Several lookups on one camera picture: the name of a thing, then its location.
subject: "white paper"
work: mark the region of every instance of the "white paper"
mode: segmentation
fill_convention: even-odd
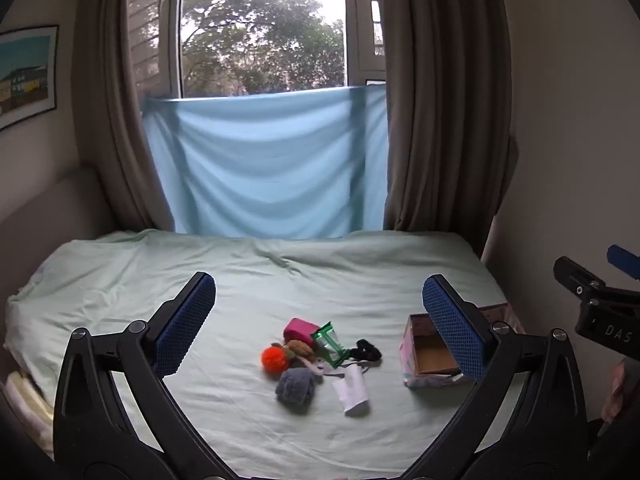
[[[347,367],[344,370],[344,378],[335,381],[334,388],[346,415],[369,401],[364,375],[358,365]]]

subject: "cardboard box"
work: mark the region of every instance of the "cardboard box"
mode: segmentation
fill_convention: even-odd
[[[513,309],[507,304],[480,308],[489,323],[504,321],[517,333],[524,333]],[[467,381],[453,355],[434,327],[429,314],[412,314],[400,343],[404,385],[408,388],[447,386]]]

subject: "painting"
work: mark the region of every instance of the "painting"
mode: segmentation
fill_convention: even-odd
[[[56,108],[58,26],[0,33],[0,130]]]

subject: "gray fuzzy object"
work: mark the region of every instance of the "gray fuzzy object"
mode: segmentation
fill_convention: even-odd
[[[308,368],[289,368],[280,376],[276,395],[284,402],[302,405],[314,395],[314,374]]]

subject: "white wall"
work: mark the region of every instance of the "white wall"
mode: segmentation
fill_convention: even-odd
[[[640,253],[640,20],[627,0],[505,0],[520,160],[485,252],[531,333],[570,330],[588,412],[619,356],[573,332],[578,301],[552,275],[567,255],[606,280]]]
[[[76,0],[15,0],[0,32],[59,25],[58,108],[0,131],[0,220],[78,164],[70,72]]]

